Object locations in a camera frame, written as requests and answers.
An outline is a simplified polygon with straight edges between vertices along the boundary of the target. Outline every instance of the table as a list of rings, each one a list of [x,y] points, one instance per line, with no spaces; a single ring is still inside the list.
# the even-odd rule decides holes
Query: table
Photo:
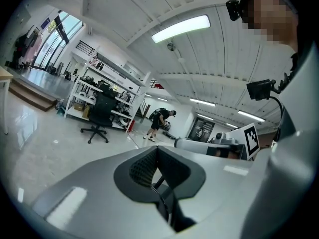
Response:
[[[2,118],[3,118],[3,131],[5,134],[9,133],[5,114],[6,114],[6,100],[7,100],[8,91],[9,91],[9,84],[12,78],[13,78],[13,75],[7,72],[4,68],[0,66],[0,83],[4,83],[4,96],[2,101],[2,112],[3,112]]]

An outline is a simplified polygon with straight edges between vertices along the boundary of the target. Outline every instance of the storage box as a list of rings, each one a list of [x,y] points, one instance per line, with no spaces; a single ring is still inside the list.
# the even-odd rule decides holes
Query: storage box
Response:
[[[84,106],[83,105],[79,105],[79,104],[74,104],[74,109],[78,110],[78,111],[83,111],[84,110]]]
[[[84,108],[82,117],[87,119],[89,117],[89,111],[90,111],[90,106],[86,105]]]

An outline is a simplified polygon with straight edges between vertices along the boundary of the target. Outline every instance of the black office chair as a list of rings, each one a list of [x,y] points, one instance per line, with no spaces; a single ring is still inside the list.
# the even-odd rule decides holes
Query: black office chair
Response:
[[[102,133],[106,134],[105,130],[100,130],[100,126],[112,126],[112,122],[110,120],[111,110],[113,109],[116,100],[112,96],[112,93],[108,92],[99,92],[96,104],[93,109],[89,113],[89,121],[93,122],[96,127],[91,126],[91,128],[81,128],[81,133],[84,131],[93,132],[91,138],[88,141],[88,144],[91,143],[92,138],[98,134],[102,138],[105,139],[105,142],[108,143],[108,139],[102,135]]]

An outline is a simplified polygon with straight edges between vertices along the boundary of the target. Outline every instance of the person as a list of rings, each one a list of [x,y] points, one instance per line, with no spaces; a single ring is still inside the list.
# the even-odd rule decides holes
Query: person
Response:
[[[203,135],[203,129],[200,128],[199,131],[196,134],[197,134],[197,141],[199,141],[201,136]]]
[[[290,79],[297,73],[311,46],[309,30],[305,27],[307,17],[296,14],[284,0],[240,0],[239,13],[248,28],[260,29],[268,41],[290,46],[295,54],[291,56],[293,66]],[[276,140],[295,133],[296,129],[284,111]]]
[[[146,139],[149,136],[149,134],[152,133],[151,136],[149,137],[149,140],[155,142],[154,135],[157,133],[160,126],[166,125],[167,122],[165,120],[169,116],[175,117],[175,115],[176,115],[176,111],[161,110],[157,115],[155,115],[150,130],[147,132],[147,134],[143,138]]]

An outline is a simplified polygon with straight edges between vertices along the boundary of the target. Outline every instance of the fluorescent light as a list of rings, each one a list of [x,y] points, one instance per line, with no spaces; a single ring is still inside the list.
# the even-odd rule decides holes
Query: fluorescent light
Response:
[[[201,101],[201,100],[197,100],[197,99],[193,99],[193,98],[190,98],[189,100],[191,100],[192,102],[201,103],[201,104],[208,105],[208,106],[216,106],[216,104],[205,102],[205,101]]]
[[[212,118],[206,117],[206,116],[204,116],[204,115],[202,115],[202,114],[197,114],[197,116],[203,117],[203,118],[208,119],[208,120],[213,120]]]
[[[159,99],[159,100],[163,100],[163,101],[166,101],[166,102],[168,101],[168,100],[166,100],[166,99],[163,99],[163,98],[158,98],[158,99]]]
[[[242,111],[238,111],[239,114],[241,115],[244,115],[244,116],[247,116],[247,117],[250,117],[252,119],[255,119],[255,120],[258,120],[258,121],[261,121],[261,122],[264,122],[265,120],[260,118],[260,117],[257,117],[255,115],[252,115],[252,114],[248,114],[248,113],[245,113],[245,112],[242,112]]]
[[[152,39],[155,43],[158,43],[178,34],[183,34],[189,31],[207,27],[210,27],[210,22],[208,17],[203,15],[179,22],[173,26],[169,26],[168,28],[165,28],[164,30],[152,35]]]
[[[229,124],[229,123],[226,123],[226,125],[229,125],[229,126],[234,127],[234,128],[238,128],[237,126]]]

